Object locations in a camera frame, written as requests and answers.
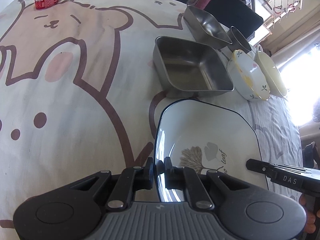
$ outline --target metal container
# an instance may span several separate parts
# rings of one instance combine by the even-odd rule
[[[196,41],[214,49],[222,49],[232,43],[221,24],[210,13],[188,5],[183,18]]]
[[[218,96],[234,89],[219,55],[208,45],[160,36],[153,61],[167,97]]]
[[[248,53],[252,51],[251,46],[249,42],[245,39],[245,37],[242,35],[242,33],[234,26],[231,26],[231,28],[227,32],[228,36],[232,40],[232,44],[228,45],[228,48],[234,52],[236,49],[241,49],[245,53]]]

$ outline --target metal screw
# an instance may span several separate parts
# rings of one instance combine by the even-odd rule
[[[206,201],[206,200],[202,200],[202,201],[198,201],[196,203],[196,206],[201,209],[208,209],[208,208],[212,207],[212,203],[210,203],[209,201]]]
[[[110,208],[122,208],[123,202],[121,200],[111,200],[108,202],[108,207]]]

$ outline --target plate with ginkgo leaf print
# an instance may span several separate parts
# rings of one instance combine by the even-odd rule
[[[266,176],[248,171],[250,158],[262,160],[258,138],[238,113],[193,99],[182,99],[167,106],[160,117],[154,160],[170,157],[173,166],[190,167],[198,174],[218,170],[268,189]],[[156,178],[163,202],[183,201],[183,192],[167,190],[164,174]]]

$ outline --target ginkgo leaf design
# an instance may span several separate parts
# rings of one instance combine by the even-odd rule
[[[196,171],[196,173],[200,174],[203,169],[216,170],[223,168],[220,167],[218,169],[211,169],[204,167],[202,165],[202,150],[199,146],[191,147],[191,149],[185,149],[181,151],[182,156],[180,157],[180,167],[189,167]]]
[[[208,161],[212,161],[217,158],[218,145],[212,142],[208,142],[207,146],[204,147],[204,155]]]

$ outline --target white bowl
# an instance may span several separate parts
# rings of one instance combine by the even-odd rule
[[[254,61],[259,65],[262,73],[266,77],[268,85],[270,86],[270,94],[284,98],[288,90],[273,60],[266,53],[257,51],[254,56]]]
[[[250,158],[261,160],[256,133],[241,115],[223,107],[192,99],[167,106],[158,125],[155,163],[167,156],[176,167],[188,166],[198,174],[218,169],[268,189],[266,176],[245,166]],[[161,201],[183,201],[182,191],[165,188],[164,174],[156,183]]]
[[[268,100],[270,88],[258,64],[242,50],[235,50],[227,70],[236,90],[249,101]]]

